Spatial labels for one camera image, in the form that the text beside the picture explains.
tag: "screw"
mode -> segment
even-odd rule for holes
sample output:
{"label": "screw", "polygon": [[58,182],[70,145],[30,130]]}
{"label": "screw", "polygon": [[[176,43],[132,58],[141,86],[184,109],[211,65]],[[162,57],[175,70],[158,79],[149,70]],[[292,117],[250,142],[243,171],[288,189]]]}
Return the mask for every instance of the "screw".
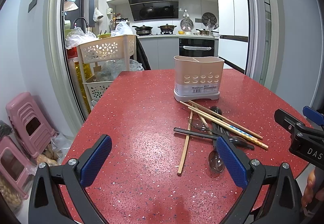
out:
{"label": "screw", "polygon": [[254,165],[254,166],[258,166],[258,165],[260,164],[260,161],[257,160],[257,159],[252,159],[252,160],[251,160],[251,163],[252,163],[252,165]]}
{"label": "screw", "polygon": [[72,166],[72,165],[75,165],[77,163],[77,160],[72,158],[69,160],[69,165]]}
{"label": "screw", "polygon": [[284,162],[284,163],[282,164],[282,167],[285,168],[285,169],[288,169],[288,168],[289,168],[289,164],[286,163],[286,162]]}
{"label": "screw", "polygon": [[46,163],[45,163],[45,162],[41,162],[41,163],[38,165],[39,168],[44,168],[45,166],[46,166]]}

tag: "stool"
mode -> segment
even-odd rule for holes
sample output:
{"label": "stool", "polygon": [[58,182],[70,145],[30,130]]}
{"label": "stool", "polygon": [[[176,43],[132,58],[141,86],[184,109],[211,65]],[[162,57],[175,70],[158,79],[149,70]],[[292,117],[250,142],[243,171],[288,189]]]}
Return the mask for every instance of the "stool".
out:
{"label": "stool", "polygon": [[23,199],[28,199],[27,184],[32,180],[27,167],[35,167],[8,136],[0,141],[0,172]]}
{"label": "stool", "polygon": [[56,133],[29,92],[23,92],[5,107],[13,128],[26,151],[36,158]]}

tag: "black range hood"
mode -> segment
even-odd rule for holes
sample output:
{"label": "black range hood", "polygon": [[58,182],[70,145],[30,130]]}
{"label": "black range hood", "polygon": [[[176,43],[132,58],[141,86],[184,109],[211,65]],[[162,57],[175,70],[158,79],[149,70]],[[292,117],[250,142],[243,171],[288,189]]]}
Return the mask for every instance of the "black range hood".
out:
{"label": "black range hood", "polygon": [[134,21],[178,19],[179,0],[128,0]]}

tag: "bag of peanuts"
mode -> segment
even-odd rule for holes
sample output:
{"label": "bag of peanuts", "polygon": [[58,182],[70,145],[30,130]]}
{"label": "bag of peanuts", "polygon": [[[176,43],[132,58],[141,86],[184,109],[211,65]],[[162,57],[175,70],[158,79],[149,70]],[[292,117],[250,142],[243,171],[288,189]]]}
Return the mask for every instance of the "bag of peanuts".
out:
{"label": "bag of peanuts", "polygon": [[18,212],[22,199],[11,184],[0,174],[0,192],[12,212]]}

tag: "speckled red tabletop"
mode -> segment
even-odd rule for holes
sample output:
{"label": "speckled red tabletop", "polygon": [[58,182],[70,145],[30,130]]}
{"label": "speckled red tabletop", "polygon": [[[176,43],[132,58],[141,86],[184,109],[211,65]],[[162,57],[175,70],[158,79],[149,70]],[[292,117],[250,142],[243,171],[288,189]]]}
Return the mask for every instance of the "speckled red tabletop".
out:
{"label": "speckled red tabletop", "polygon": [[[189,110],[173,97],[174,71],[122,72],[97,103],[80,129],[65,159],[78,158],[99,136],[112,138],[111,154],[93,185],[86,188],[110,224],[119,223],[219,223],[241,193],[225,169],[211,172],[211,140],[190,138],[181,176],[177,175]],[[306,120],[288,103],[249,77],[224,69],[217,101],[223,115],[262,135],[268,151],[245,151],[265,165],[288,162],[296,177],[307,165],[288,151],[290,135],[274,121],[282,108]],[[81,222],[63,187],[75,220]],[[258,199],[255,207],[262,203]]]}

